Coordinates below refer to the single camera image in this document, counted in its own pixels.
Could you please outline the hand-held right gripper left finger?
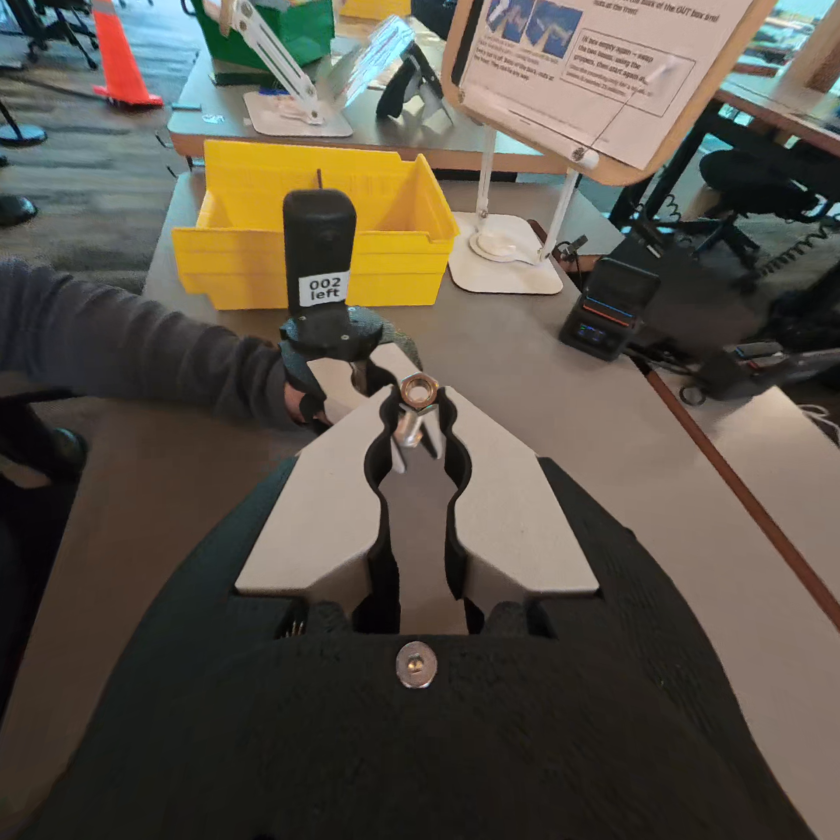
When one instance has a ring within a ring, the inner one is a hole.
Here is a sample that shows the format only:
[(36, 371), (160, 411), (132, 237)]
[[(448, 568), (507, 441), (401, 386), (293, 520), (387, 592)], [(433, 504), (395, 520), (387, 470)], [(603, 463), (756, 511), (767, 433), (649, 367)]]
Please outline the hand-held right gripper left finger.
[(372, 598), (400, 610), (383, 480), (392, 472), (400, 398), (394, 385), (306, 446), (235, 582), (241, 595), (334, 602)]

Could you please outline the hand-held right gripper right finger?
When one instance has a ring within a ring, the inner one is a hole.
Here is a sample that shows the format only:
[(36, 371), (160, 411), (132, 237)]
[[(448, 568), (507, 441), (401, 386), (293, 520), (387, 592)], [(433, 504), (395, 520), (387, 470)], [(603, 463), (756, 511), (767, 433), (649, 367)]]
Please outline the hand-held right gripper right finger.
[(452, 387), (441, 391), (449, 590), (479, 611), (599, 589), (537, 454)]

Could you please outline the steel hex bolt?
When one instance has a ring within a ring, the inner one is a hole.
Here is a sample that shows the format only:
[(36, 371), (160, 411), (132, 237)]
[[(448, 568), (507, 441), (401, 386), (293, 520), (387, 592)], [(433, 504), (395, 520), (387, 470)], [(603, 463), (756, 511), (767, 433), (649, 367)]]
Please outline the steel hex bolt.
[(433, 457), (439, 458), (442, 451), (442, 438), (437, 405), (415, 409), (402, 403), (393, 437), (402, 449), (424, 446)]

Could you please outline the person's left forearm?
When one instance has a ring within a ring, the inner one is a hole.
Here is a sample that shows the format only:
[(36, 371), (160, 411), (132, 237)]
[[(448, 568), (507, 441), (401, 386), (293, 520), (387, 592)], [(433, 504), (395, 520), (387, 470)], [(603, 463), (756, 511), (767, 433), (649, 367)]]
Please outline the person's left forearm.
[(76, 394), (178, 403), (291, 430), (323, 419), (279, 345), (20, 259), (1, 265), (1, 368)]

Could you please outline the black and grey gripper tool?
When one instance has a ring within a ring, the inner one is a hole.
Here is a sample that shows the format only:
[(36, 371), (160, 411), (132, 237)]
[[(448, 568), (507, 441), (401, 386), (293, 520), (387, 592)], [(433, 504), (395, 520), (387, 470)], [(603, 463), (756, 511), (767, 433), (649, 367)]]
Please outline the black and grey gripper tool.
[(419, 97), (423, 102), (421, 120), (442, 112), (454, 124), (455, 120), (446, 106), (445, 93), (437, 72), (418, 43), (412, 43), (401, 55), (402, 63), (386, 84), (375, 109), (377, 121), (396, 120), (403, 114), (405, 105)]

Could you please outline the clear acrylic stand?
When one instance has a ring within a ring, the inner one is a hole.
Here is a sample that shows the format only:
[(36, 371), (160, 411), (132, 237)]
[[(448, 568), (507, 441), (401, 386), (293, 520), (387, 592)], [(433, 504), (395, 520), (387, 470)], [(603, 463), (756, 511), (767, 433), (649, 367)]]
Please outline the clear acrylic stand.
[(386, 17), (318, 81), (319, 99), (333, 110), (346, 109), (414, 43), (410, 24), (393, 14)]

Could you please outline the green plastic bin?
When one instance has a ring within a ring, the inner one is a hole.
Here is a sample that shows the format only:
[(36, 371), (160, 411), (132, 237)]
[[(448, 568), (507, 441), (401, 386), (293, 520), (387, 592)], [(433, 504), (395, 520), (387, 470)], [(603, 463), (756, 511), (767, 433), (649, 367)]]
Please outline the green plastic bin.
[[(227, 37), (207, 9), (220, 2), (191, 1), (211, 57), (230, 64), (266, 70), (257, 54), (246, 45), (241, 33), (232, 28)], [(335, 36), (332, 1), (254, 1), (252, 4), (292, 58), (304, 67), (330, 53)]]

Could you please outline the black charging case with display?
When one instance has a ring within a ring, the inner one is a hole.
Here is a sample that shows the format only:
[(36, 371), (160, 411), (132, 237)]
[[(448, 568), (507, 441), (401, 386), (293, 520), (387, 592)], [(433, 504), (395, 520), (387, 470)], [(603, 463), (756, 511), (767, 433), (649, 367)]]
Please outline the black charging case with display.
[(563, 322), (560, 341), (599, 361), (615, 361), (642, 328), (660, 285), (654, 272), (601, 259)]

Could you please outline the black battery charger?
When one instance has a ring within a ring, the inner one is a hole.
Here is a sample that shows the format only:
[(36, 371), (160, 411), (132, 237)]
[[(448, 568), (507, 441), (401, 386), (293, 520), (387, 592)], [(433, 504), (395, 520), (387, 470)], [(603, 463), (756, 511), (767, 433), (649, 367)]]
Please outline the black battery charger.
[(775, 386), (806, 382), (839, 363), (839, 349), (799, 352), (774, 341), (728, 345), (703, 361), (692, 376), (706, 398), (748, 400)]

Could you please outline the orange traffic cone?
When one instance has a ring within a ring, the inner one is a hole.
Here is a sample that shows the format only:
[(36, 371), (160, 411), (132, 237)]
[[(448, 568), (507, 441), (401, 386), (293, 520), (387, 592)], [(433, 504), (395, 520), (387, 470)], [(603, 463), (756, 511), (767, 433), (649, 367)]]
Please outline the orange traffic cone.
[(93, 92), (111, 104), (130, 109), (161, 109), (160, 96), (145, 85), (130, 42), (112, 1), (92, 1), (104, 85)]

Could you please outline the black stanchion base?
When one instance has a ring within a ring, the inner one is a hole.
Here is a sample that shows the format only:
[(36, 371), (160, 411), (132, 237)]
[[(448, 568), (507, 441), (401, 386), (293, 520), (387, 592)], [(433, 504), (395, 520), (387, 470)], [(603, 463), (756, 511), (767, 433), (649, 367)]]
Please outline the black stanchion base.
[(1, 110), (1, 145), (8, 148), (25, 148), (47, 141), (44, 129), (32, 124), (18, 122), (8, 110), (5, 102), (0, 102)]

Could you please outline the black office chair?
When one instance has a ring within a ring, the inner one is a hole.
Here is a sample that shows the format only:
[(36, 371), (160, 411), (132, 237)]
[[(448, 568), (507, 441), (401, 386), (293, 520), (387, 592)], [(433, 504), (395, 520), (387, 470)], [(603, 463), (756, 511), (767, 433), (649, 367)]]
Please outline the black office chair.
[(91, 70), (98, 70), (98, 62), (81, 43), (89, 42), (90, 49), (99, 50), (96, 32), (83, 19), (92, 13), (91, 2), (86, 1), (32, 1), (24, 2), (28, 13), (27, 59), (36, 64), (41, 54), (52, 43), (67, 43), (77, 49)]
[[(838, 216), (830, 214), (833, 199), (809, 190), (746, 152), (711, 152), (701, 159), (699, 171), (717, 199), (698, 218), (697, 231), (707, 237), (696, 247), (696, 254), (705, 253), (720, 242), (726, 244), (746, 270), (733, 284), (741, 294), (755, 292), (760, 279), (803, 256), (817, 239), (838, 233)], [(739, 219), (751, 215), (811, 225), (813, 231), (759, 266), (760, 246), (738, 228)]]

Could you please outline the wooden top table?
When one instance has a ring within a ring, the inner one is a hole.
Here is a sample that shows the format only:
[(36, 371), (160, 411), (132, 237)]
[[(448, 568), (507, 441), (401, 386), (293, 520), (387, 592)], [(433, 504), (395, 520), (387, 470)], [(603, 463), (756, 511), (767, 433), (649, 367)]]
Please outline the wooden top table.
[(753, 137), (783, 149), (795, 146), (839, 155), (838, 84), (821, 92), (791, 78), (731, 73), (715, 95), (719, 110), (707, 116), (710, 136), (729, 145), (753, 143)]

